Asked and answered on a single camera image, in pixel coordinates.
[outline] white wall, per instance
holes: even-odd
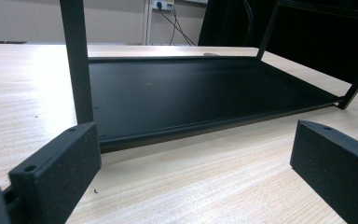
[[[145,1],[84,0],[88,42],[143,43]],[[204,5],[176,2],[179,22],[186,34],[198,41]],[[156,14],[152,15],[150,43],[169,43],[172,26]],[[63,42],[59,0],[0,0],[0,40]],[[185,43],[179,35],[174,40]]]

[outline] electrical socket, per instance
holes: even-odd
[[[173,0],[153,0],[154,9],[158,9],[157,2],[161,3],[161,10],[172,10],[168,5],[173,5]]]

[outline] screw hole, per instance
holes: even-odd
[[[31,171],[33,171],[35,168],[36,168],[35,165],[30,165],[30,166],[25,167],[25,168],[24,168],[24,171],[25,171],[25,172],[31,172]]]

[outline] wooden table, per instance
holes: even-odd
[[[256,49],[89,46],[89,56],[255,55]],[[264,60],[343,95],[349,84],[267,53]],[[296,123],[358,140],[358,95],[282,119],[102,155],[68,223],[315,223],[343,220],[290,167]],[[7,172],[76,125],[64,45],[0,45],[0,186]]]

